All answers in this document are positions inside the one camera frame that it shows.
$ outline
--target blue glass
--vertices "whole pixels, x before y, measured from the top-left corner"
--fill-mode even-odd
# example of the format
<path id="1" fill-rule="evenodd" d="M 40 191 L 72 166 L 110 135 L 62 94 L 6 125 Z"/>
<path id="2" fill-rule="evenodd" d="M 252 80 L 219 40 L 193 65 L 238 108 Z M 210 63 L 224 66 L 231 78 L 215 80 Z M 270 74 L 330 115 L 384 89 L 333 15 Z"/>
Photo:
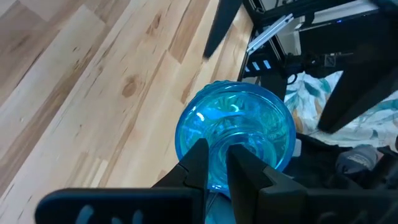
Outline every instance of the blue glass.
<path id="1" fill-rule="evenodd" d="M 295 144 L 292 115 L 270 91 L 249 83 L 214 82 L 197 93 L 183 111 L 175 133 L 178 159 L 200 138 L 209 146 L 208 188 L 229 195 L 226 151 L 242 144 L 282 171 Z"/>

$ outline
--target wood grain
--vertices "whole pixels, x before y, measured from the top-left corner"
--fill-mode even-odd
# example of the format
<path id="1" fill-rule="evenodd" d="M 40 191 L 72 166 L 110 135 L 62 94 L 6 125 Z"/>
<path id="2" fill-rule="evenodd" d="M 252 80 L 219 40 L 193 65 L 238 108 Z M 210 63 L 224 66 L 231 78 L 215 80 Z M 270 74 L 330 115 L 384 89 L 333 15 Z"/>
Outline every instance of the wood grain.
<path id="1" fill-rule="evenodd" d="M 238 77 L 242 7 L 202 59 L 218 0 L 0 3 L 0 223 L 33 223 L 64 187 L 150 187 L 178 162 L 174 131 L 207 83 Z"/>

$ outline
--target white cloth with blue print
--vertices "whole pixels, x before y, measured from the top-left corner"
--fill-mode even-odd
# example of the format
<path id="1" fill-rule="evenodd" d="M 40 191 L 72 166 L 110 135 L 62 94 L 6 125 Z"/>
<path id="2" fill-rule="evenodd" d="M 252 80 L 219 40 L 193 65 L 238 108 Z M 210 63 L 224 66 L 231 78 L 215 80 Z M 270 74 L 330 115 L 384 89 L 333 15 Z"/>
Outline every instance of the white cloth with blue print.
<path id="1" fill-rule="evenodd" d="M 293 114 L 296 130 L 327 144 L 355 147 L 369 144 L 374 147 L 390 146 L 397 151 L 398 91 L 374 106 L 335 134 L 326 134 L 317 129 L 320 114 L 342 72 L 326 78 L 313 78 L 305 73 L 287 86 L 285 104 Z"/>

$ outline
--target black machine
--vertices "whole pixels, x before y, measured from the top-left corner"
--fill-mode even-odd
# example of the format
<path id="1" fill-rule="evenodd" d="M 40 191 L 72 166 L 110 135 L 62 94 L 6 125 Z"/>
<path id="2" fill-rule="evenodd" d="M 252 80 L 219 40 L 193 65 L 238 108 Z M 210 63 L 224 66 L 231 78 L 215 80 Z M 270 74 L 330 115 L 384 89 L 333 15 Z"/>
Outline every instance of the black machine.
<path id="1" fill-rule="evenodd" d="M 264 49 L 275 52 L 278 66 L 273 72 L 279 75 L 273 79 L 284 88 L 287 78 L 297 72 L 317 76 L 316 68 L 344 70 L 318 124 L 322 131 L 334 133 L 398 89 L 397 1 L 374 0 L 384 17 L 386 38 L 358 45 L 349 55 L 286 55 L 274 34 L 292 18 L 305 16 L 304 25 L 311 26 L 315 12 L 350 1 L 298 0 L 265 11 L 260 0 L 220 0 L 204 57 L 215 51 L 243 3 L 254 23 L 252 40 L 266 40 L 266 44 L 249 44 L 241 78 L 259 75 L 244 70 L 248 62 L 264 58 Z M 283 88 L 265 87 L 284 96 Z M 384 156 L 372 171 L 346 176 L 335 173 L 335 161 L 350 149 L 328 146 L 302 134 L 297 138 L 303 142 L 303 156 L 293 158 L 284 173 L 242 145 L 229 147 L 228 185 L 236 223 L 398 223 L 397 153 L 380 148 Z M 150 189 L 53 192 L 38 204 L 35 220 L 38 224 L 204 223 L 209 197 L 208 150 L 207 141 L 199 139 Z"/>

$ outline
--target wooden floor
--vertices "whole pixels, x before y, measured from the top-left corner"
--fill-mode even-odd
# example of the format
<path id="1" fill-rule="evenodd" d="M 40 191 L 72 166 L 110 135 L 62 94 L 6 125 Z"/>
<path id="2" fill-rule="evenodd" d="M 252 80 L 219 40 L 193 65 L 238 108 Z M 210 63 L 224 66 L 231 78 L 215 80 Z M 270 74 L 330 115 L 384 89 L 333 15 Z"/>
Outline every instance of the wooden floor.
<path id="1" fill-rule="evenodd" d="M 209 61 L 218 0 L 0 1 L 0 223 L 65 187 L 150 187 L 195 93 L 235 80 L 242 7 Z"/>

